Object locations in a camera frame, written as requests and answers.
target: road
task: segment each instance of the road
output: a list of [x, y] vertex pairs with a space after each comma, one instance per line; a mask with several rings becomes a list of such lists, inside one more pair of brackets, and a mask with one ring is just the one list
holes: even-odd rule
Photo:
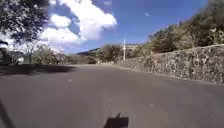
[[0, 128], [223, 128], [224, 88], [106, 66], [0, 71]]

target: green tree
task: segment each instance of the green tree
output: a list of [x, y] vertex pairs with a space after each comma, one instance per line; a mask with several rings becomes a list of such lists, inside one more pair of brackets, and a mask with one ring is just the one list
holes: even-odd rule
[[97, 56], [107, 62], [117, 62], [119, 57], [122, 56], [122, 52], [119, 45], [105, 45], [97, 52]]
[[210, 0], [199, 13], [186, 21], [186, 29], [196, 47], [224, 43], [224, 1]]
[[47, 45], [39, 45], [32, 58], [34, 63], [40, 64], [55, 64], [57, 61], [54, 52]]
[[176, 25], [162, 29], [150, 36], [150, 49], [154, 53], [172, 52], [177, 50], [175, 42], [180, 40], [180, 36], [174, 32]]
[[17, 43], [38, 39], [48, 20], [48, 0], [1, 0], [0, 32]]

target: blue sky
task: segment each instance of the blue sky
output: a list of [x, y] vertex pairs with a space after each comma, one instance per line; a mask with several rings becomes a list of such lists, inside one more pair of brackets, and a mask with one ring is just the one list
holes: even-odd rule
[[205, 3], [206, 0], [51, 0], [49, 13], [53, 18], [44, 37], [49, 45], [65, 53], [122, 43], [124, 36], [127, 43], [144, 43], [149, 34], [190, 18]]

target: stone wall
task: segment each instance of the stone wall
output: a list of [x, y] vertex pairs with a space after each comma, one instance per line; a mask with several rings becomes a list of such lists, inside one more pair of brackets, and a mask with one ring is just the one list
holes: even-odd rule
[[116, 66], [224, 84], [224, 45], [194, 48], [118, 61]]

